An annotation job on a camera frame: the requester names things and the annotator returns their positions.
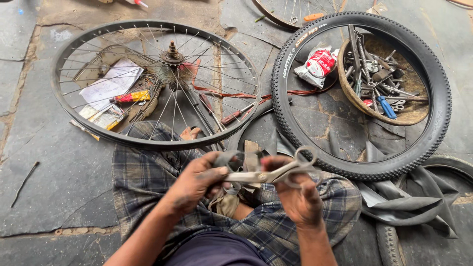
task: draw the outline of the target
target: plaid lungi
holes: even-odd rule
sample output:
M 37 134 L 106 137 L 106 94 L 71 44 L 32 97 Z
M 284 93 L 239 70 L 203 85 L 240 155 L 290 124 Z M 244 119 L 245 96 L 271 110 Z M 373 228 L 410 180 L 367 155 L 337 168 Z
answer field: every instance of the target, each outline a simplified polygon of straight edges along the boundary
M 129 135 L 149 139 L 155 125 L 155 121 L 135 123 Z M 180 139 L 178 134 L 173 134 L 175 140 Z M 152 139 L 171 140 L 170 128 L 159 123 Z M 116 146 L 112 162 L 113 193 L 123 242 L 164 196 L 186 165 L 200 156 L 198 150 L 162 152 Z M 330 173 L 326 173 L 317 190 L 324 203 L 324 221 L 333 246 L 357 221 L 361 195 L 349 180 Z M 296 226 L 284 212 L 274 186 L 262 184 L 261 189 L 252 194 L 246 192 L 244 197 L 254 210 L 240 221 L 208 211 L 207 199 L 199 202 L 174 227 L 157 262 L 165 260 L 199 233 L 225 231 L 248 239 L 269 265 L 299 265 Z

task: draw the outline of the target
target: scissors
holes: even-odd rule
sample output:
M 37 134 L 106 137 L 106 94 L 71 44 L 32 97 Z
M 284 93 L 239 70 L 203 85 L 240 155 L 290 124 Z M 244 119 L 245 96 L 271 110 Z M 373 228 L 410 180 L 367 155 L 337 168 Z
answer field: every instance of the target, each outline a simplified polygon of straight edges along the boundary
M 312 160 L 310 162 L 301 161 L 298 154 L 301 151 L 310 151 L 312 153 Z M 301 188 L 299 184 L 293 183 L 289 179 L 290 174 L 296 173 L 317 173 L 319 172 L 313 167 L 317 160 L 316 150 L 311 146 L 300 146 L 294 153 L 294 160 L 274 171 L 263 172 L 229 172 L 224 181 L 236 181 L 246 183 L 277 183 L 284 182 L 289 187 Z M 322 182 L 322 175 L 319 175 L 317 186 Z

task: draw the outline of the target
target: screwdriver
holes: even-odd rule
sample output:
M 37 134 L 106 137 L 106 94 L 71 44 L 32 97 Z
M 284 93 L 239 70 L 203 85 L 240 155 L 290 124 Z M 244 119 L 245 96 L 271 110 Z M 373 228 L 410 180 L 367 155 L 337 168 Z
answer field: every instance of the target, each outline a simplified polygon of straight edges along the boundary
M 379 91 L 377 89 L 375 89 L 375 92 L 378 95 L 378 97 L 376 99 L 378 100 L 379 104 L 381 104 L 381 108 L 385 112 L 386 116 L 390 119 L 396 119 L 397 116 L 394 113 L 391 106 L 389 105 L 389 103 L 386 102 L 386 98 L 384 98 L 384 96 L 380 95 Z
M 209 114 L 212 115 L 215 122 L 217 122 L 217 126 L 219 126 L 220 131 L 223 131 L 225 127 L 222 127 L 222 125 L 220 124 L 219 119 L 215 116 L 215 113 L 212 109 L 212 105 L 210 104 L 209 98 L 207 98 L 207 96 L 205 96 L 203 94 L 199 94 L 199 98 L 201 99 L 202 103 L 207 107 L 207 110 L 209 111 Z
M 304 17 L 304 20 L 305 20 L 305 21 L 316 20 L 316 19 L 321 18 L 321 17 L 323 17 L 323 16 L 324 16 L 323 13 L 310 14 L 310 15 L 308 15 L 308 16 L 305 16 L 305 17 Z
M 220 122 L 222 122 L 223 125 L 227 125 L 230 122 L 232 122 L 233 120 L 235 120 L 235 118 L 237 118 L 239 115 L 241 115 L 242 112 L 245 112 L 246 110 L 250 109 L 251 107 L 253 107 L 253 104 L 250 104 L 247 107 L 241 109 L 241 111 L 238 110 L 238 111 L 234 112 L 231 115 L 227 115 L 226 117 L 222 118 L 222 120 L 220 120 Z

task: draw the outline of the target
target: stone floor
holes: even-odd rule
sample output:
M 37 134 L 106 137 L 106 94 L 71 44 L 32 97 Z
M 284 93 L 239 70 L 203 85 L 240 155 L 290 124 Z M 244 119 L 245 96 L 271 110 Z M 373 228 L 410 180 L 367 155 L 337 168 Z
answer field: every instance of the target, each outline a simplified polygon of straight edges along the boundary
M 148 9 L 120 0 L 109 4 L 95 0 L 0 3 L 0 24 L 8 25 L 0 30 L 0 266 L 101 265 L 120 246 L 111 191 L 114 144 L 97 142 L 71 126 L 51 92 L 52 58 L 74 34 L 102 23 L 131 18 L 189 24 L 225 36 L 248 53 L 261 74 L 264 92 L 269 91 L 272 63 L 291 32 L 267 19 L 255 23 L 261 14 L 250 0 L 147 0 L 146 3 Z M 347 3 L 345 10 L 365 11 L 372 1 L 348 0 Z M 383 16 L 398 21 L 422 38 L 438 56 L 449 77 L 452 120 L 438 152 L 473 163 L 473 145 L 469 139 L 473 130 L 470 118 L 473 105 L 468 104 L 473 100 L 470 92 L 473 85 L 468 81 L 473 66 L 470 48 L 473 12 L 444 0 L 385 0 L 383 3 L 388 8 Z M 299 99 L 294 111 L 300 117 L 320 111 L 331 117 L 327 118 L 330 125 L 339 127 L 355 124 L 343 108 L 330 110 L 331 103 L 339 102 L 339 91 L 334 88 L 330 93 Z M 311 109 L 318 103 L 323 110 Z M 260 132 L 272 132 L 275 119 L 269 114 L 259 121 L 262 122 L 250 127 L 244 137 L 263 143 L 265 134 Z M 302 121 L 309 125 L 312 122 Z M 382 125 L 368 126 L 383 131 Z M 355 136 L 350 127 L 346 128 L 347 132 L 340 134 L 342 148 L 343 140 L 349 143 L 365 137 Z M 409 145 L 409 134 L 418 130 L 409 127 L 403 133 L 393 133 Z M 313 134 L 316 141 L 323 142 L 319 133 Z M 344 150 L 347 154 L 356 153 L 349 148 Z M 15 207 L 10 208 L 19 184 L 35 161 L 40 161 L 40 166 L 26 183 Z M 423 227 L 415 228 L 415 233 L 403 228 L 399 237 L 406 261 L 415 265 L 469 264 L 472 255 L 467 251 L 471 250 L 473 236 L 468 228 L 473 204 L 459 204 L 452 209 L 463 233 L 460 239 L 440 239 Z M 334 248 L 340 265 L 381 265 L 373 225 L 372 220 L 362 217 L 342 244 Z M 430 242 L 419 242 L 422 238 Z

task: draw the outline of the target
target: bicycle wheel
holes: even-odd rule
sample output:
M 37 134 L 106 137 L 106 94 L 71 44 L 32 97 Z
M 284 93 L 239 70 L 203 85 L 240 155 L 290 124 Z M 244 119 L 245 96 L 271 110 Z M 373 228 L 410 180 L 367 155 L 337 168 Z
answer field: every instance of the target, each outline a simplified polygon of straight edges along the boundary
M 222 141 L 251 119 L 261 99 L 259 76 L 243 52 L 213 33 L 159 20 L 84 31 L 59 50 L 51 78 L 59 103 L 84 130 L 147 150 Z M 232 121 L 221 121 L 226 116 Z M 179 133 L 197 126 L 205 136 L 169 142 L 129 136 L 144 119 Z
M 252 2 L 272 22 L 292 30 L 298 30 L 315 20 L 309 15 L 342 12 L 346 4 L 346 0 L 252 0 Z
M 325 94 L 323 99 L 322 95 L 312 99 L 311 103 L 314 104 L 311 106 L 297 106 L 297 101 L 293 106 L 289 105 L 288 90 L 313 88 L 299 78 L 294 69 L 304 64 L 307 55 L 319 41 L 331 44 L 333 48 L 341 47 L 343 40 L 348 38 L 348 24 L 353 24 L 360 31 L 373 33 L 390 47 L 384 50 L 380 49 L 381 44 L 366 47 L 368 52 L 386 58 L 395 49 L 397 52 L 392 56 L 400 64 L 413 69 L 413 73 L 403 75 L 401 81 L 405 84 L 406 92 L 417 93 L 428 99 L 428 103 L 422 105 L 428 111 L 428 116 L 421 123 L 409 127 L 381 123 L 355 108 L 347 101 L 341 88 L 331 89 L 330 96 Z M 338 66 L 343 64 L 343 60 L 338 59 Z M 421 164 L 442 142 L 451 116 L 448 79 L 430 48 L 412 31 L 395 21 L 363 12 L 350 11 L 324 16 L 299 29 L 287 40 L 274 63 L 271 89 L 276 117 L 288 139 L 296 147 L 315 146 L 318 148 L 317 163 L 320 167 L 355 180 L 393 178 Z M 342 132 L 339 137 L 344 142 L 344 146 L 340 146 L 343 158 L 331 155 L 330 147 L 325 144 L 329 131 Z M 408 131 L 412 134 L 409 139 L 406 137 Z M 367 140 L 387 155 L 386 159 L 356 161 L 362 156 Z

